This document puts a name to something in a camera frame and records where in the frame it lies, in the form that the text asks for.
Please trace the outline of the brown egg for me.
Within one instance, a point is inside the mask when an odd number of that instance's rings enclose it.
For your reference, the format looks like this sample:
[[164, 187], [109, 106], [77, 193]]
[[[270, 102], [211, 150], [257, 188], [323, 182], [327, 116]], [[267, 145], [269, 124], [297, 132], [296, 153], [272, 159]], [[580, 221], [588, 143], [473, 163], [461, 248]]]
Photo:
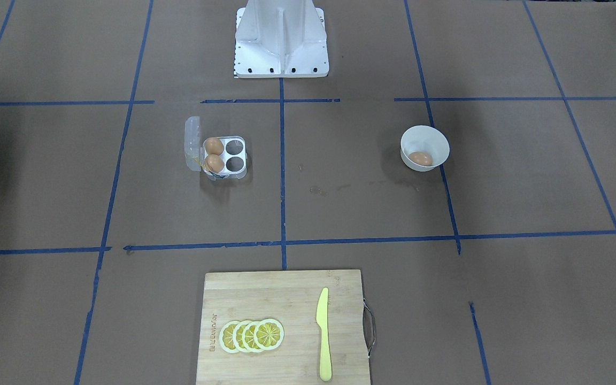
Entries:
[[219, 174], [225, 169], [225, 161], [219, 155], [209, 154], [205, 157], [204, 161], [210, 173]]
[[429, 153], [423, 151], [409, 153], [408, 158], [413, 163], [424, 167], [430, 167], [434, 164], [432, 156]]
[[225, 145], [220, 138], [212, 137], [204, 141], [204, 149], [208, 155], [221, 155], [225, 150]]

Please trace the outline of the clear plastic egg box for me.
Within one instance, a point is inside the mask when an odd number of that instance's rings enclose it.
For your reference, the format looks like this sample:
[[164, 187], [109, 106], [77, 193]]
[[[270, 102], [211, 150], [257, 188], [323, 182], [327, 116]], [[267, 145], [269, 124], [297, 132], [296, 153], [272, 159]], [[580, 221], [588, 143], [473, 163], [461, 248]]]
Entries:
[[199, 116], [185, 122], [183, 150], [187, 167], [212, 181], [242, 179], [247, 175], [249, 155], [241, 136], [203, 138]]

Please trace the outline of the brown egg in box front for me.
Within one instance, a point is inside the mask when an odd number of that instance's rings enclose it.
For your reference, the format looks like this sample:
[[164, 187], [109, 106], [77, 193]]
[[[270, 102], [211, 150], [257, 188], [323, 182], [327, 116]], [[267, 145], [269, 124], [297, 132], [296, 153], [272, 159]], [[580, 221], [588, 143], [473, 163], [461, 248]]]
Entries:
[[225, 169], [225, 161], [219, 155], [209, 154], [205, 157], [204, 161], [210, 173], [219, 174]]

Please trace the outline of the wooden cutting board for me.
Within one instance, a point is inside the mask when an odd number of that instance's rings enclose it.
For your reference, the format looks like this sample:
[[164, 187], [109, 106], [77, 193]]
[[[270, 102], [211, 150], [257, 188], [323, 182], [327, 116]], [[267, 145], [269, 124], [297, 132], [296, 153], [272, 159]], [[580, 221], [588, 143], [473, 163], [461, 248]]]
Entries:
[[[319, 378], [318, 299], [328, 287], [328, 336], [333, 377]], [[370, 384], [366, 302], [358, 269], [207, 273], [196, 364], [198, 384]], [[226, 353], [229, 321], [276, 319], [281, 345], [259, 353]]]

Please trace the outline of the yellow plastic knife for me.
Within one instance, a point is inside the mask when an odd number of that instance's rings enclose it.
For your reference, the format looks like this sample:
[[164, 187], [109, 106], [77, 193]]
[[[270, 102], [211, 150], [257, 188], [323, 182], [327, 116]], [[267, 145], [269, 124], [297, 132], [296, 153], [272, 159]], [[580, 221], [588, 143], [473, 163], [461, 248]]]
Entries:
[[319, 378], [323, 382], [330, 382], [333, 377], [332, 354], [328, 336], [328, 287], [323, 287], [318, 304], [316, 305], [315, 320], [320, 328], [320, 351], [318, 361]]

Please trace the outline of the white bowl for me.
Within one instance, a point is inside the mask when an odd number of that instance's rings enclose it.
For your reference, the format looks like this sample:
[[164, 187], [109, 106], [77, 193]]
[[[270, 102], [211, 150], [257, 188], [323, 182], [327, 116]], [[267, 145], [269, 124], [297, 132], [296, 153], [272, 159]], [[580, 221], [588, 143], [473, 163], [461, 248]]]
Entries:
[[[429, 153], [434, 161], [430, 167], [420, 166], [408, 158], [409, 153], [423, 151]], [[417, 172], [432, 171], [447, 161], [450, 144], [444, 134], [428, 125], [416, 125], [408, 128], [400, 140], [400, 157], [403, 163]]]

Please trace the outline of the white pedestal column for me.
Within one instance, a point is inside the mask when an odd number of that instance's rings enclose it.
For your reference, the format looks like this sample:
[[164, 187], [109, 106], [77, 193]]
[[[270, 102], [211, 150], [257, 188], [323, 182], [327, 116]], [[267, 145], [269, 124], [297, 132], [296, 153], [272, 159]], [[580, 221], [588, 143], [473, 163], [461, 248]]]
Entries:
[[249, 1], [235, 21], [235, 78], [328, 76], [325, 13], [313, 1]]

